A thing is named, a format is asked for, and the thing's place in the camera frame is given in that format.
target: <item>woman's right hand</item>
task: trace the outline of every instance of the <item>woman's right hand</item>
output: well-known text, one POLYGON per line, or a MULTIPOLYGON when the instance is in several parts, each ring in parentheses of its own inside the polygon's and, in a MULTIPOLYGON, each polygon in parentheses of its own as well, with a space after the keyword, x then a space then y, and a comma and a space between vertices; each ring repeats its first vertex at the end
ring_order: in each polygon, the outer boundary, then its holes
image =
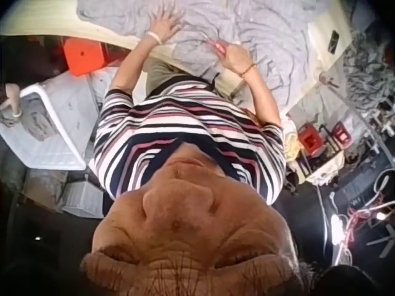
POLYGON ((222 66, 238 75, 242 75, 252 65, 248 50, 242 45, 219 42, 226 49, 225 55, 215 50, 222 66))

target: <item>nose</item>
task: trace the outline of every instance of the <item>nose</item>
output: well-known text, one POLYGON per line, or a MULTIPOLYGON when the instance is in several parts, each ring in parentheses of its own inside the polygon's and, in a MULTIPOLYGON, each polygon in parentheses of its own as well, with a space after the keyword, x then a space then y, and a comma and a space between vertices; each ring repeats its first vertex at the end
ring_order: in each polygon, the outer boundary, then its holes
POLYGON ((180 179, 157 186, 143 197, 146 223, 158 232, 199 229, 209 223, 213 203, 210 189, 180 179))

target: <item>white bracelet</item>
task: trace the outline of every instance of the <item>white bracelet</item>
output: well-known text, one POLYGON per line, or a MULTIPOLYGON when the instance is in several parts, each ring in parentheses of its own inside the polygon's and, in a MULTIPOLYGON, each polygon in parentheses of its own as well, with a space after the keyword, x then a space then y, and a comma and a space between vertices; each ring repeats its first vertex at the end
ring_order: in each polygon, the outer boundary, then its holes
POLYGON ((159 45, 162 45, 162 40, 160 40, 159 36, 157 34, 155 34, 154 32, 148 31, 147 35, 151 36, 152 38, 154 38, 159 45))
POLYGON ((12 113, 12 116, 13 116, 14 118, 19 118, 19 117, 21 117, 21 116, 22 116, 22 110, 19 110, 19 113, 18 113, 18 114, 12 113))

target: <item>eye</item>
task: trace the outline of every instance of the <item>eye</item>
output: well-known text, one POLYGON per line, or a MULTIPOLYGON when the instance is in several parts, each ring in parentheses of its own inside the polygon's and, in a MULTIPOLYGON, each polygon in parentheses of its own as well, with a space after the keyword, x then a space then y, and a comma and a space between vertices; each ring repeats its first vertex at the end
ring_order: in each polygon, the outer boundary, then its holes
POLYGON ((248 252, 248 253, 240 253, 237 255, 229 256, 229 257, 223 257, 218 262, 216 262, 214 267, 216 269, 219 269, 219 268, 237 265, 237 264, 252 260, 256 257, 261 256, 261 255, 263 255, 263 254, 261 254, 259 252, 248 252))
POLYGON ((123 246, 118 246, 118 245, 110 246, 110 247, 106 247, 106 248, 100 250, 99 252, 111 259, 116 260, 116 261, 130 263, 130 264, 134 264, 134 265, 137 265, 139 263, 139 260, 137 260, 131 254, 131 252, 129 252, 123 246))

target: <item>woman's left hand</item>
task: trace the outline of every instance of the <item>woman's left hand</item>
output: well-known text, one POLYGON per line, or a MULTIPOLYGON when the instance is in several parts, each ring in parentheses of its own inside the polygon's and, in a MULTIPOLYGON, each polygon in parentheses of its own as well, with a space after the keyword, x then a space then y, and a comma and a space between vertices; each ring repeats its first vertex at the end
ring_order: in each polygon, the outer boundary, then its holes
POLYGON ((182 16, 181 13, 175 13, 174 7, 171 9, 163 7, 156 16, 151 18, 149 31, 156 34, 162 43, 165 43, 181 30, 180 20, 182 16))

